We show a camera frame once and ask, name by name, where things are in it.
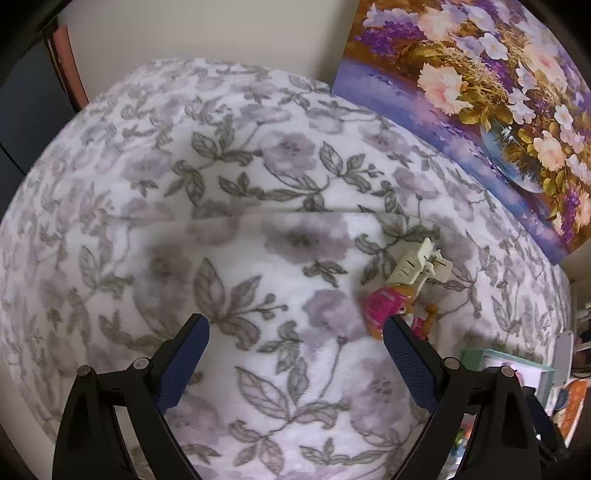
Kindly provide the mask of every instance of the toy figurine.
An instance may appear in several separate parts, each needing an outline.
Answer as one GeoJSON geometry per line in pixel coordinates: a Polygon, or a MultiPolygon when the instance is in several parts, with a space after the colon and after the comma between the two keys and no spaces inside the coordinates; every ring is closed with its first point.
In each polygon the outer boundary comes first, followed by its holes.
{"type": "Polygon", "coordinates": [[[426,238],[418,249],[407,252],[390,275],[385,287],[373,292],[363,309],[369,334],[383,340],[382,331],[387,318],[399,314],[420,339],[427,339],[437,319],[437,306],[426,307],[427,318],[414,316],[414,301],[428,278],[446,282],[453,264],[441,257],[426,238]]]}

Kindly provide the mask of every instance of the mint green box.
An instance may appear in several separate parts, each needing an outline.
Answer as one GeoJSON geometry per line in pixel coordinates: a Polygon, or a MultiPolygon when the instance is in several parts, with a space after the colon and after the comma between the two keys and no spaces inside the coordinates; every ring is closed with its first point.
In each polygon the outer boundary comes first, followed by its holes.
{"type": "Polygon", "coordinates": [[[545,406],[550,395],[550,389],[554,385],[554,369],[542,364],[530,362],[508,353],[498,352],[496,350],[464,350],[462,352],[462,364],[468,370],[484,370],[488,361],[498,361],[499,364],[509,362],[512,364],[523,365],[528,370],[536,369],[540,373],[540,380],[538,385],[530,385],[536,388],[535,396],[540,403],[545,406]]]}

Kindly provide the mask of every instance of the canvas painting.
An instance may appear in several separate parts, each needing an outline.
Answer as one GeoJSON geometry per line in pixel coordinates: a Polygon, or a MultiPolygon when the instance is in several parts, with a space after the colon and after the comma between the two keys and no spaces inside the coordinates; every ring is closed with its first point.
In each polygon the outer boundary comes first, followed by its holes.
{"type": "Polygon", "coordinates": [[[591,92],[517,0],[361,0],[333,91],[457,162],[553,263],[591,236],[591,92]]]}

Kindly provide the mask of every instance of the blue gripper pad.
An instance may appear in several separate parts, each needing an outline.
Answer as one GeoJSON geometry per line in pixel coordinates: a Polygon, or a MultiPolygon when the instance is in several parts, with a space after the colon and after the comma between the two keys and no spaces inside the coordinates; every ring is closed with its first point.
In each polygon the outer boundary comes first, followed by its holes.
{"type": "Polygon", "coordinates": [[[384,345],[398,367],[415,403],[426,408],[431,415],[437,410],[435,378],[421,360],[404,333],[392,320],[384,324],[384,345]]]}
{"type": "Polygon", "coordinates": [[[180,401],[209,341],[209,322],[200,317],[160,377],[156,408],[162,415],[180,401]]]}

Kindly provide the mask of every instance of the bed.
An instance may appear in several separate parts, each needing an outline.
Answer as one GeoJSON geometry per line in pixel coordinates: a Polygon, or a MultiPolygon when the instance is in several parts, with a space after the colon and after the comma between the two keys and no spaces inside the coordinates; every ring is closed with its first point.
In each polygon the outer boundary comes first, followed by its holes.
{"type": "Polygon", "coordinates": [[[80,364],[126,368],[202,312],[210,344],[166,418],[204,479],[384,478],[428,414],[359,305],[426,237],[454,263],[419,299],[439,306],[440,355],[551,363],[567,278],[452,161],[324,83],[154,61],[79,113],[14,197],[0,345],[55,439],[80,364]]]}

